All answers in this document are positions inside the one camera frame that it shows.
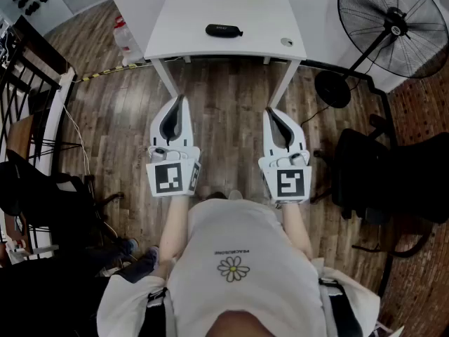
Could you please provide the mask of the black office chair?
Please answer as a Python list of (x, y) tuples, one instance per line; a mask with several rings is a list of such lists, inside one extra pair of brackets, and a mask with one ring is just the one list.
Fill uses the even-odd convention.
[(0, 209), (32, 227), (47, 227), (58, 251), (97, 246), (103, 237), (119, 237), (107, 226), (103, 208), (124, 194), (97, 200), (93, 176), (80, 179), (67, 173), (47, 176), (13, 150), (0, 163)]
[(426, 244), (433, 225), (449, 220), (449, 133), (386, 147), (376, 139), (389, 134), (387, 121), (372, 114), (370, 125), (369, 135), (343, 130), (333, 156), (314, 151), (330, 169), (330, 187), (310, 202), (331, 196), (344, 219), (356, 213), (379, 227), (375, 253), (409, 258)]

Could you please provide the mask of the black metal rack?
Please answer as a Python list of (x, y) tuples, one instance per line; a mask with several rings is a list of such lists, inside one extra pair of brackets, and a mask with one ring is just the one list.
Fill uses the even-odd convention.
[(15, 150), (37, 164), (78, 148), (63, 142), (64, 119), (76, 71), (23, 16), (0, 38), (0, 162)]

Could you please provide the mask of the clear jug with red cap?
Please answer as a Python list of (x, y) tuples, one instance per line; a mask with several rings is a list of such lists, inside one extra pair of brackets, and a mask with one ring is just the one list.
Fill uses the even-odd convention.
[(136, 52), (138, 49), (131, 31), (121, 15), (115, 18), (113, 35), (116, 45), (124, 53)]

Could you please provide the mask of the black glasses case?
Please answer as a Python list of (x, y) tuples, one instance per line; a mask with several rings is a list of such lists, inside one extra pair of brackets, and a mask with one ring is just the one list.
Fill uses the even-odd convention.
[(207, 35), (218, 38), (233, 39), (243, 36), (243, 32), (233, 25), (209, 24), (206, 26), (205, 31)]

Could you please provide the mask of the person's left forearm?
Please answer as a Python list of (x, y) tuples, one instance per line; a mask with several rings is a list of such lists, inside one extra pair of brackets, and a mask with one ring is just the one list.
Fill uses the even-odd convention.
[(156, 274), (167, 279), (175, 259), (182, 255), (188, 238), (189, 197), (171, 198), (159, 245), (159, 268)]

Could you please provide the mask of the white daisy print t-shirt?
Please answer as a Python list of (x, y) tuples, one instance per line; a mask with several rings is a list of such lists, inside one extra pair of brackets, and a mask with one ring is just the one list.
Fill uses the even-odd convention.
[(321, 259), (309, 260), (283, 216), (245, 199), (188, 213), (187, 245), (167, 279), (139, 261), (112, 275), (99, 337), (369, 337), (380, 298)]

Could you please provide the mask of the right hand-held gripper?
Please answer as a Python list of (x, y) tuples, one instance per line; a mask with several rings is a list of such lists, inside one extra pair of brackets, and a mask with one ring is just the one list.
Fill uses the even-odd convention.
[(302, 128), (285, 112), (263, 112), (263, 153), (258, 160), (273, 204), (301, 204), (310, 197), (312, 167)]

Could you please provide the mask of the yellow black striped tape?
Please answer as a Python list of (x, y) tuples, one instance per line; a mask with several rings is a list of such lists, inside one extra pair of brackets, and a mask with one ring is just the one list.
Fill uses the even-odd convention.
[(97, 78), (97, 77), (101, 77), (101, 76), (104, 76), (104, 75), (113, 74), (113, 73), (116, 73), (116, 72), (122, 72), (122, 71), (126, 71), (126, 70), (133, 70), (133, 69), (139, 68), (141, 66), (142, 66), (142, 63), (133, 63), (133, 64), (129, 64), (129, 65), (120, 65), (120, 66), (113, 67), (113, 68), (108, 69), (108, 70), (104, 70), (104, 71), (101, 71), (101, 72), (97, 72), (95, 74), (88, 75), (86, 77), (82, 77), (79, 80), (73, 80), (73, 82), (75, 84), (77, 84), (77, 83), (89, 81), (91, 79), (94, 79), (94, 78)]

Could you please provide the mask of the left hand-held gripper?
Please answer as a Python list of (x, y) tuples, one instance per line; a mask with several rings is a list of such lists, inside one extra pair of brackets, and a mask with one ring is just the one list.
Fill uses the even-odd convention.
[(150, 126), (152, 145), (146, 165), (153, 197), (193, 196), (199, 179), (201, 151), (193, 145), (189, 101), (185, 95), (170, 99)]

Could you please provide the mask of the black floor fan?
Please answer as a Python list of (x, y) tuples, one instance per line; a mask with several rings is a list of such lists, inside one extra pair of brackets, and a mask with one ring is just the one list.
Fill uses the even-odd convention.
[(439, 72), (449, 58), (449, 29), (434, 0), (337, 0), (344, 31), (365, 60), (407, 79)]

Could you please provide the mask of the white table leg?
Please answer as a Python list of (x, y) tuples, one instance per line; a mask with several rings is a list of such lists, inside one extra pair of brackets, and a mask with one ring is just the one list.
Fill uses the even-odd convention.
[(175, 83), (175, 80), (170, 73), (170, 70), (168, 68), (167, 62), (163, 59), (151, 59), (151, 62), (156, 69), (156, 72), (158, 73), (159, 77), (161, 78), (163, 84), (167, 88), (170, 96), (172, 98), (177, 98), (180, 95), (180, 90)]
[(291, 60), (287, 63), (286, 68), (284, 69), (284, 73), (282, 77), (279, 79), (274, 92), (268, 102), (268, 106), (270, 108), (276, 108), (279, 101), (283, 97), (283, 94), (286, 92), (289, 83), (291, 82), (293, 76), (295, 75), (298, 67), (300, 66), (300, 60)]

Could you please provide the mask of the person's right forearm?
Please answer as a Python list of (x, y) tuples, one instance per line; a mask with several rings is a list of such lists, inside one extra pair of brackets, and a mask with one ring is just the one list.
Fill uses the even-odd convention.
[(288, 236), (290, 243), (311, 260), (313, 249), (307, 229), (302, 218), (299, 204), (283, 204), (283, 229)]

